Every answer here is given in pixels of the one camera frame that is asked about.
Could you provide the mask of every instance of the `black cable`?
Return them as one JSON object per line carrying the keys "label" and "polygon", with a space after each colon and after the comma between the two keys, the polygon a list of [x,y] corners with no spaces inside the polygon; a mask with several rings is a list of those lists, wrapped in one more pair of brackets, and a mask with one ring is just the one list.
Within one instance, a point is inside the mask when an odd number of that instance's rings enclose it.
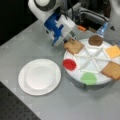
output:
{"label": "black cable", "polygon": [[71,0],[68,0],[70,6],[71,6],[71,10],[72,10],[72,20],[74,19],[74,10],[73,10],[73,5],[71,3]]}
{"label": "black cable", "polygon": [[103,17],[103,16],[101,16],[101,15],[98,15],[98,14],[96,14],[96,13],[94,13],[94,12],[87,11],[87,10],[81,10],[80,12],[83,12],[83,13],[84,13],[84,12],[87,12],[87,13],[94,14],[94,15],[96,15],[96,16],[98,16],[98,17],[104,19],[104,21],[108,22],[108,20],[107,20],[105,17]]}

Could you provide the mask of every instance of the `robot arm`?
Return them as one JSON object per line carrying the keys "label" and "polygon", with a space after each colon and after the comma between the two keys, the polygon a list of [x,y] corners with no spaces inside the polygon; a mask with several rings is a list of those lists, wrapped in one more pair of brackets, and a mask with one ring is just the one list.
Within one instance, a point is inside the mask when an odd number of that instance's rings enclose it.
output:
{"label": "robot arm", "polygon": [[62,5],[62,0],[29,0],[28,6],[33,14],[44,24],[47,34],[53,39],[52,45],[72,37],[75,23],[64,15],[55,13]]}

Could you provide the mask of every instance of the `white plate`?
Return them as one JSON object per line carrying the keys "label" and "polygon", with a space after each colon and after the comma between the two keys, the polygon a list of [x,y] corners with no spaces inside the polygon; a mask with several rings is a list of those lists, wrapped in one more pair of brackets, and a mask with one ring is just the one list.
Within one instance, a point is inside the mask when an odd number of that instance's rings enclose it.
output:
{"label": "white plate", "polygon": [[61,71],[56,63],[48,59],[38,59],[22,68],[18,81],[24,92],[44,95],[54,90],[60,79]]}
{"label": "white plate", "polygon": [[103,42],[101,46],[92,46],[88,43],[88,39],[80,40],[85,46],[78,53],[72,55],[68,51],[65,52],[64,59],[72,59],[73,61],[78,61],[77,67],[75,70],[67,70],[67,73],[74,78],[75,80],[83,83],[81,80],[83,74],[86,72],[91,72],[96,77],[96,83],[94,85],[105,84],[111,81],[111,78],[108,78],[101,74],[101,70],[109,63],[109,61],[114,61],[120,64],[120,57],[110,59],[105,53],[105,48],[110,47],[111,45],[107,42]]}

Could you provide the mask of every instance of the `orange toy food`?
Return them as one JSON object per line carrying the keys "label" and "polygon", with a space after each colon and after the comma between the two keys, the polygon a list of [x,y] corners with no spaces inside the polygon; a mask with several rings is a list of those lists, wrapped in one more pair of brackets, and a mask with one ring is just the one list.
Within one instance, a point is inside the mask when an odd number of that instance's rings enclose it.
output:
{"label": "orange toy food", "polygon": [[114,62],[109,62],[106,67],[101,71],[107,77],[115,80],[120,79],[120,65]]}
{"label": "orange toy food", "polygon": [[117,45],[105,49],[110,58],[115,58],[120,56],[120,49]]}
{"label": "orange toy food", "polygon": [[82,48],[83,44],[77,40],[70,39],[64,44],[64,48],[68,50],[71,54],[77,54]]}

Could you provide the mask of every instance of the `gray table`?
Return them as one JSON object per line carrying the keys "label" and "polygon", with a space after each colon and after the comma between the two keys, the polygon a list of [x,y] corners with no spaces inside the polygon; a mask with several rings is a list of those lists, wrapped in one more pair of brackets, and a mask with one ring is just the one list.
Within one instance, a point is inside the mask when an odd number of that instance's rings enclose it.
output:
{"label": "gray table", "polygon": [[[91,32],[76,31],[78,39]],[[75,87],[62,67],[63,44],[51,46],[51,40],[37,21],[0,47],[0,80],[42,120],[119,120],[120,81],[97,90],[83,91]],[[18,84],[22,67],[34,59],[47,58],[56,62],[62,72],[59,86],[50,94],[30,96]]]}

